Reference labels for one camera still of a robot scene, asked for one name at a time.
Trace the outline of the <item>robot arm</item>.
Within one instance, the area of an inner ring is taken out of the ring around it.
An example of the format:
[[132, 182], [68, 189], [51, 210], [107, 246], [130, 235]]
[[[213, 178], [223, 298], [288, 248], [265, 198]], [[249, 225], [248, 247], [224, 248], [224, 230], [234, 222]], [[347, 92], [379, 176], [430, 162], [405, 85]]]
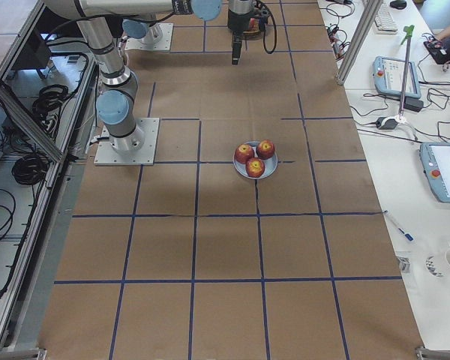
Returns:
[[[269, 10], [256, 8], [253, 16], [248, 20], [247, 28], [241, 33], [243, 39], [250, 40], [266, 36], [269, 24]], [[151, 23], [138, 22], [132, 19], [123, 19], [122, 28], [129, 41], [135, 39], [139, 44], [150, 48], [158, 48], [159, 43], [171, 41], [174, 24], [171, 22], [158, 22], [151, 17]]]
[[105, 86], [96, 111], [109, 132], [112, 149], [131, 153], [143, 147], [145, 132], [133, 115], [138, 89], [137, 77], [124, 63], [107, 25], [107, 16], [134, 17], [137, 22], [154, 22], [156, 14], [193, 14], [203, 21], [215, 19], [221, 1], [46, 1], [55, 14], [75, 20], [100, 70]]

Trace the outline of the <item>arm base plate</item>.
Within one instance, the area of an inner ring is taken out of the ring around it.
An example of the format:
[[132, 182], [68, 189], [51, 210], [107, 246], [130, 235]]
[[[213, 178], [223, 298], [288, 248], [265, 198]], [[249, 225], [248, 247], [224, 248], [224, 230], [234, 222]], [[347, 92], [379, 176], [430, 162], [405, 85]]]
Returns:
[[129, 37], [124, 49], [148, 52], [169, 52], [172, 36], [172, 23], [158, 23], [147, 31], [145, 37], [140, 39]]
[[103, 126], [94, 156], [97, 166], [152, 166], [155, 162], [160, 119], [137, 118], [134, 132], [118, 138]]

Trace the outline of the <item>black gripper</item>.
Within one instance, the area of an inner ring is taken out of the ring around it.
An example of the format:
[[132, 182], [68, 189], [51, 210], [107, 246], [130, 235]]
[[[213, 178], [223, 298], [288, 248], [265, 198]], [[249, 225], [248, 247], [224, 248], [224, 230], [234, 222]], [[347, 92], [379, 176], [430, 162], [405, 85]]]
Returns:
[[229, 0], [227, 26], [232, 33], [232, 65], [238, 65], [242, 52], [241, 33], [248, 30], [254, 15], [252, 0]]
[[256, 26], [259, 32], [265, 32], [267, 26], [267, 11], [260, 10], [255, 15]]

